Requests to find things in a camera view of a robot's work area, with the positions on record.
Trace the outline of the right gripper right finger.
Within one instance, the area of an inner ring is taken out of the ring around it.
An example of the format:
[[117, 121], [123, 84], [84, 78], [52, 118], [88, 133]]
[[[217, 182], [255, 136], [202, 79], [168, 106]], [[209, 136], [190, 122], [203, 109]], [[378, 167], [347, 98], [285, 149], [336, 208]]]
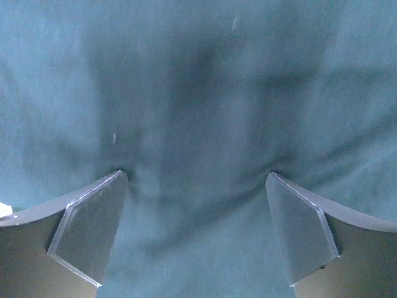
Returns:
[[271, 172], [265, 188], [297, 297], [396, 297], [396, 224]]

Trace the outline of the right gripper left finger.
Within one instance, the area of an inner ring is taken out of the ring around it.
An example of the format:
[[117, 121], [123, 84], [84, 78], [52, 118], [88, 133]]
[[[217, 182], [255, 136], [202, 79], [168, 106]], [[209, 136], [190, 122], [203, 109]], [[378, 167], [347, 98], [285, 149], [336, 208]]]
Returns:
[[127, 191], [127, 174], [118, 170], [1, 217], [1, 297], [95, 297]]

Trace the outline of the black t shirt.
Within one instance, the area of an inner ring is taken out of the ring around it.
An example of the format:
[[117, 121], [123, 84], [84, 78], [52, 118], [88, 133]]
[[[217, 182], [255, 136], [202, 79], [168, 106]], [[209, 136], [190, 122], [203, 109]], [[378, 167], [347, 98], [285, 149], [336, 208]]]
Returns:
[[1, 200], [117, 169], [98, 297], [293, 297], [269, 172], [396, 220], [396, 2], [2, 1]]

